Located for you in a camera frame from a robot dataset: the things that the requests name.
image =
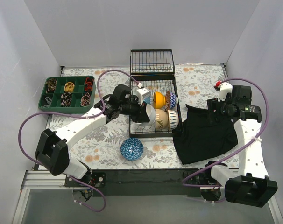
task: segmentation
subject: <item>black fabric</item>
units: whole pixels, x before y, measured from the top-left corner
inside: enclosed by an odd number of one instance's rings
[[[230,118],[210,124],[208,110],[186,105],[187,119],[183,133],[173,138],[176,152],[183,164],[190,164],[222,155],[234,148],[237,135]]]

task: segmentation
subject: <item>gray floor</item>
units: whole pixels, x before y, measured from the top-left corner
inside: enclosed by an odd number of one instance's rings
[[[92,198],[99,208],[101,198]],[[70,190],[31,190],[23,224],[218,224],[274,223],[269,206],[250,207],[192,201],[183,196],[109,196],[106,209],[95,213],[75,204]]]

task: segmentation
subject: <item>floral tablecloth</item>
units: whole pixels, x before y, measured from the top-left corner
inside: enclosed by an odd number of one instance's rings
[[[129,68],[118,68],[129,73]],[[98,80],[103,69],[66,69],[64,76],[94,76]],[[217,97],[214,85],[218,80],[224,79],[221,66],[176,66],[176,84],[179,102],[181,106],[182,120],[187,117],[185,104],[194,107],[206,108],[206,100]],[[116,85],[129,84],[129,78],[118,72],[111,72],[102,77],[100,92],[104,96],[112,93]],[[96,91],[95,103],[99,101]],[[57,129],[72,122],[74,119],[62,116],[53,116],[50,129]],[[122,142],[129,138],[128,116],[120,115],[91,132],[81,139],[70,150],[70,157],[81,160],[91,169],[153,169],[153,168],[203,168],[208,161],[217,161],[232,153],[221,155],[206,161],[196,162],[190,165],[182,165],[179,160],[172,138],[141,138],[144,145],[142,156],[135,161],[127,161],[120,153]],[[238,167],[239,158],[234,156],[226,161],[229,167]]]

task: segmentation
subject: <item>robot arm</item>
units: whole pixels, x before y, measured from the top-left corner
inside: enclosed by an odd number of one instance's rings
[[[220,85],[219,97],[208,100],[211,122],[231,117],[239,145],[251,141],[261,128],[262,115],[258,106],[251,105],[249,86]],[[277,183],[269,179],[266,171],[261,138],[238,153],[239,171],[233,173],[228,167],[216,165],[211,168],[211,177],[225,187],[229,202],[262,207],[277,191]]]
[[[84,163],[69,158],[68,151],[88,133],[117,118],[119,114],[131,115],[134,122],[150,122],[148,113],[155,110],[149,110],[151,105],[140,100],[147,97],[150,91],[146,88],[138,89],[137,96],[132,96],[130,92],[128,86],[120,84],[114,89],[113,94],[103,97],[106,106],[103,114],[93,119],[77,119],[55,131],[50,129],[43,131],[35,158],[53,175],[71,175],[82,182],[90,183],[91,169]],[[102,109],[103,105],[100,101],[83,117],[99,114]]]

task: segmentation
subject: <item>yellow bowl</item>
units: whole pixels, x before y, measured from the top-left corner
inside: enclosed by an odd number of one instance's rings
[[[155,109],[161,109],[165,105],[165,97],[160,92],[154,92],[153,101]]]

